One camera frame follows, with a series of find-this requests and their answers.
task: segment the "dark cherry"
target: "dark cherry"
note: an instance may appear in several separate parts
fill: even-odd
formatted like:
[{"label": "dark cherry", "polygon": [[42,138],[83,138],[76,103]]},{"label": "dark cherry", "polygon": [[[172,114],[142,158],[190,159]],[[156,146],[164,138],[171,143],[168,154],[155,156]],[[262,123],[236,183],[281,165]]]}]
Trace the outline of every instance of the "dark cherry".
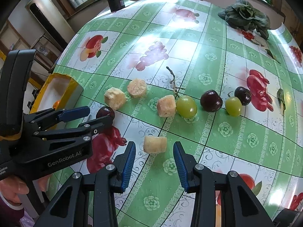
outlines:
[{"label": "dark cherry", "polygon": [[238,97],[242,106],[246,106],[251,102],[251,92],[244,87],[238,87],[234,91],[234,96]]},{"label": "dark cherry", "polygon": [[203,109],[209,113],[218,111],[223,104],[223,100],[213,89],[206,91],[200,99]]},{"label": "dark cherry", "polygon": [[106,116],[106,115],[110,115],[110,117],[112,117],[113,119],[115,118],[115,111],[108,107],[108,106],[103,106],[99,109],[99,111],[96,114],[96,119]]}]

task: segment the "black cylinder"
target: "black cylinder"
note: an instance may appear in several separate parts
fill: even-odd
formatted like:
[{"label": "black cylinder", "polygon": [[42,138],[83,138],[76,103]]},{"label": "black cylinder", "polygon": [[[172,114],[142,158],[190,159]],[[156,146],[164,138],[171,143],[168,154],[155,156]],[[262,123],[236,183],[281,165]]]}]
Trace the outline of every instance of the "black cylinder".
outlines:
[{"label": "black cylinder", "polygon": [[124,0],[107,0],[109,3],[109,8],[111,12],[118,11],[122,8],[125,8]]}]

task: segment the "floral tablecloth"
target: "floral tablecloth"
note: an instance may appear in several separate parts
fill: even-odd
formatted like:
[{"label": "floral tablecloth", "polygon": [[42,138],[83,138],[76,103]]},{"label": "floral tablecloth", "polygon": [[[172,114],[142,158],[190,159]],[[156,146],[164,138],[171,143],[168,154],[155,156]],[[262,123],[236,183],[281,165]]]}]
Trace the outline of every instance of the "floral tablecloth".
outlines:
[{"label": "floral tablecloth", "polygon": [[[213,171],[237,171],[272,219],[283,208],[301,209],[302,202],[292,199],[303,191],[303,69],[301,51],[285,26],[271,30],[265,41],[256,32],[229,27],[217,16],[221,8],[207,1],[127,0],[126,4],[115,13],[101,12],[84,25],[55,68],[83,86],[76,107],[91,109],[88,117],[67,127],[95,118],[112,86],[125,92],[128,101],[116,111],[113,128],[98,137],[101,145],[94,153],[106,159],[84,160],[54,173],[49,198],[73,172],[98,170],[124,152],[126,141],[134,141],[137,154],[129,187],[115,194],[119,226],[190,226],[195,195],[184,193],[172,152],[174,142],[181,141],[187,153]],[[198,112],[193,119],[157,115],[157,100],[172,94],[166,66],[175,73],[177,86],[186,88],[179,93],[195,99]],[[147,82],[145,97],[132,99],[127,93],[134,78]],[[224,104],[216,113],[200,106],[207,90],[216,90],[225,101],[236,87],[248,85],[253,86],[253,101],[239,117],[229,116]],[[280,88],[284,114],[277,99]],[[167,137],[167,151],[145,153],[145,135]],[[93,192],[90,196],[93,217]]]}]

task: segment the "peeled sugarcane chunk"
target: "peeled sugarcane chunk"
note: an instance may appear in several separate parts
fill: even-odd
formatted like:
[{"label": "peeled sugarcane chunk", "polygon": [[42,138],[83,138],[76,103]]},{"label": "peeled sugarcane chunk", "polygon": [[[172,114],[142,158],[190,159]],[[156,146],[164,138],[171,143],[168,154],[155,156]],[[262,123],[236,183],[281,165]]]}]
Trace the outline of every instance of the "peeled sugarcane chunk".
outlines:
[{"label": "peeled sugarcane chunk", "polygon": [[147,85],[144,79],[135,78],[130,81],[127,91],[132,98],[138,98],[146,95]]},{"label": "peeled sugarcane chunk", "polygon": [[173,95],[162,97],[157,102],[158,115],[160,117],[173,117],[176,114],[176,101]]},{"label": "peeled sugarcane chunk", "polygon": [[126,96],[120,89],[112,87],[105,92],[104,101],[113,110],[117,110],[125,104]]},{"label": "peeled sugarcane chunk", "polygon": [[144,138],[143,150],[149,154],[163,153],[166,151],[167,138],[164,136],[147,135]]}]

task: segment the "screw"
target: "screw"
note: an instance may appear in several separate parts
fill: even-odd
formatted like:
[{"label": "screw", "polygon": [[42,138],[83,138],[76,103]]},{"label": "screw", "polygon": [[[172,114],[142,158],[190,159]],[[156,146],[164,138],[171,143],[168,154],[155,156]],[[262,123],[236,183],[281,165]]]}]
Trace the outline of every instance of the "screw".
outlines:
[{"label": "screw", "polygon": [[112,165],[112,164],[110,164],[110,165],[106,166],[106,169],[109,170],[109,171],[111,171],[111,170],[115,169],[115,166]]},{"label": "screw", "polygon": [[203,169],[204,169],[204,165],[202,165],[202,164],[196,164],[194,167],[195,167],[197,170],[203,170]]},{"label": "screw", "polygon": [[232,177],[237,177],[238,173],[236,171],[230,171],[229,175],[231,175]]},{"label": "screw", "polygon": [[72,175],[72,177],[73,177],[74,179],[77,179],[77,178],[79,178],[80,176],[81,176],[81,174],[78,173],[78,172],[73,173],[73,175]]}]

